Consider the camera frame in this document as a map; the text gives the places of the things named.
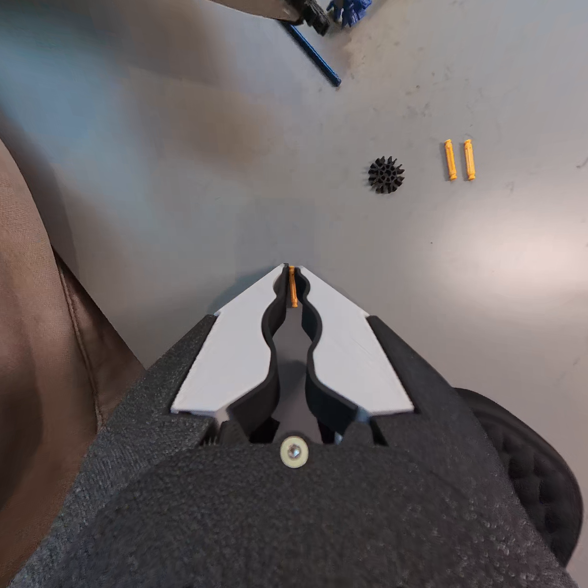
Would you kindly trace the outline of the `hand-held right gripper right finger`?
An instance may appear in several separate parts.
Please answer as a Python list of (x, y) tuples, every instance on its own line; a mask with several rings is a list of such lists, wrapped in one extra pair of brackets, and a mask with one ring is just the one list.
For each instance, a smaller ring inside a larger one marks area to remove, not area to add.
[(306, 402), (322, 428), (343, 437), (353, 422), (413, 414), (413, 401), (369, 314), (308, 268), (295, 269), (295, 283), (302, 328), (311, 342)]

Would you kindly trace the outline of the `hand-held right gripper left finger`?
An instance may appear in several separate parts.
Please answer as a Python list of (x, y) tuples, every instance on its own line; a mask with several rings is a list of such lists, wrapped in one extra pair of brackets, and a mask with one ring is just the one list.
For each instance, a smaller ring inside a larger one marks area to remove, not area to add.
[(171, 403), (171, 413), (237, 422), (250, 437), (273, 414), (280, 383), (273, 336), (289, 298), (289, 265), (222, 306)]

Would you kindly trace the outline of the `long blue toy rod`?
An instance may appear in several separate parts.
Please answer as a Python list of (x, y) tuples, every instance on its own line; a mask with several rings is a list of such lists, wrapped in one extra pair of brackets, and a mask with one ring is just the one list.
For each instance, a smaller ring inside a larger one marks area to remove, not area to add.
[(276, 22), (286, 31), (290, 38), (297, 44), (298, 48), (310, 59), (314, 66), (321, 72), (321, 74), (329, 81), (334, 87), (340, 87), (342, 79), (340, 76), (330, 67), (330, 65), (320, 56), (315, 48), (309, 43), (309, 41), (301, 34), (296, 26), (287, 23), (282, 20), (276, 20)]

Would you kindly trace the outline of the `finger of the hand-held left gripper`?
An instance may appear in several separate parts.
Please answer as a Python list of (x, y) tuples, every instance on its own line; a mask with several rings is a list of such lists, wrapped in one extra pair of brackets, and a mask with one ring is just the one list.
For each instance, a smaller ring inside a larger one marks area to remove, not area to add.
[(285, 21), (289, 24), (304, 22), (301, 12), (289, 1), (210, 1), (214, 4), (245, 14)]

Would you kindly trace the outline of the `multicolour toy construction model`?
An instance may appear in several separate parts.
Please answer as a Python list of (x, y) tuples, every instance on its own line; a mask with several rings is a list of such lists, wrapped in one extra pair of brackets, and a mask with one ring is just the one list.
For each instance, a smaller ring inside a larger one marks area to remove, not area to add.
[(366, 15), (372, 1), (330, 1), (326, 11), (341, 28), (353, 27)]

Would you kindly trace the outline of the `grey desk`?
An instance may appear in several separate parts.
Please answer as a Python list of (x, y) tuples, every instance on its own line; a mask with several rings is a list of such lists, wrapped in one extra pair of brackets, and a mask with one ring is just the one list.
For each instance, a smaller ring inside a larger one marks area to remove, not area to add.
[[(315, 38), (334, 88), (209, 1), (1, 1), (1, 144), (145, 369), (18, 586), (587, 587), (587, 1), (367, 12)], [(323, 429), (290, 296), (268, 421), (171, 413), (282, 264), (369, 314), (413, 414)]]

